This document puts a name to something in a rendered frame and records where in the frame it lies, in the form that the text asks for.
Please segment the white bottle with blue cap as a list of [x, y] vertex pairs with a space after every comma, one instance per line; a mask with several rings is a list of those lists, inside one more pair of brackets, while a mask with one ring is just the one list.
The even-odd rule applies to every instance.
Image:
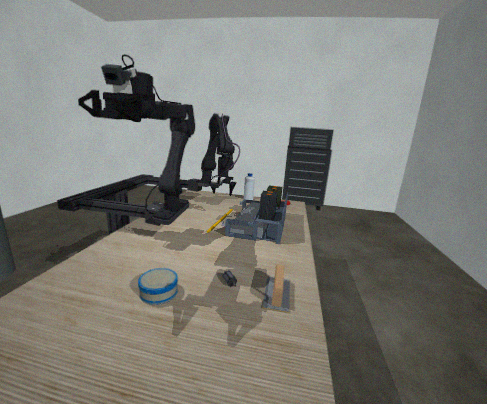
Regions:
[[253, 200], [254, 196], [254, 183], [255, 178], [252, 176], [252, 173], [248, 173], [248, 176], [245, 177], [245, 184], [244, 184], [244, 199], [246, 200]]

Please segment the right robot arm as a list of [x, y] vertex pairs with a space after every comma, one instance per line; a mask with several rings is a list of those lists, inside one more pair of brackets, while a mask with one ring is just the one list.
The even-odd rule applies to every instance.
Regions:
[[158, 184], [159, 191], [164, 193], [165, 205], [154, 214], [154, 218], [170, 220], [188, 203], [188, 200], [179, 198], [182, 193], [180, 167], [186, 143], [195, 132], [193, 105], [155, 101], [153, 77], [150, 78], [150, 74], [136, 72], [135, 69], [136, 76], [131, 77], [132, 73], [128, 70], [122, 70], [121, 65], [106, 64], [101, 68], [106, 84], [122, 86], [130, 80], [132, 93], [143, 97], [142, 119], [167, 120], [167, 118], [179, 118], [170, 119], [171, 146], [166, 166], [160, 175]]

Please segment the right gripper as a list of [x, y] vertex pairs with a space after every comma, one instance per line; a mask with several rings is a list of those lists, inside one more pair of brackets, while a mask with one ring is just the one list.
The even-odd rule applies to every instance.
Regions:
[[[92, 108], [84, 104], [84, 101], [91, 98]], [[103, 108], [103, 110], [102, 102], [99, 97], [99, 90], [91, 90], [85, 96], [79, 98], [78, 102], [79, 106], [87, 110], [93, 117], [120, 120], [125, 119], [132, 120], [133, 122], [141, 122], [143, 97], [139, 94], [132, 94], [130, 80], [126, 81], [122, 86], [113, 85], [113, 93], [103, 92], [103, 99], [105, 100], [105, 108]]]

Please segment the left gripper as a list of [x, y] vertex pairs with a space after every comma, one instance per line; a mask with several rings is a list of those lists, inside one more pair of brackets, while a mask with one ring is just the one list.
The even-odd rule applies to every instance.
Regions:
[[[232, 191], [236, 185], [237, 182], [231, 182], [231, 180], [233, 180], [233, 177], [228, 177], [228, 171], [226, 171], [225, 173], [223, 173], [221, 175], [221, 179], [218, 179], [219, 175], [224, 172], [226, 169], [221, 169], [221, 167], [218, 167], [218, 175], [216, 176], [213, 176], [212, 179], [210, 179], [209, 181], [209, 184], [212, 182], [212, 183], [221, 183], [223, 181], [223, 183], [225, 184], [229, 184], [229, 192], [230, 192], [230, 196], [232, 195]], [[221, 182], [220, 182], [221, 181]], [[215, 190], [216, 188], [212, 188], [212, 191], [213, 191], [213, 194], [215, 194]]]

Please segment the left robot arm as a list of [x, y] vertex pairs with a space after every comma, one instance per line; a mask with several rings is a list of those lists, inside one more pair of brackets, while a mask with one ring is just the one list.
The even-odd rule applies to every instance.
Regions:
[[[226, 115], [224, 115], [223, 117], [225, 117], [223, 118], [223, 122], [224, 122], [226, 137], [230, 142], [232, 142], [227, 131], [227, 124], [229, 122], [230, 117]], [[212, 171], [216, 169], [216, 162], [215, 162], [216, 149], [217, 149], [216, 154], [222, 155], [222, 157], [218, 157], [218, 167], [227, 170], [234, 164], [233, 153], [235, 150], [235, 146], [233, 146], [233, 144], [229, 143], [226, 140], [223, 122], [222, 122], [222, 117], [219, 117], [219, 114], [215, 114], [215, 113], [213, 114], [213, 116], [209, 121], [210, 140], [209, 140], [207, 152], [205, 154], [201, 166], [201, 169], [203, 170], [202, 178], [201, 180], [196, 181], [198, 183], [204, 183], [204, 184], [209, 183], [212, 177]]]

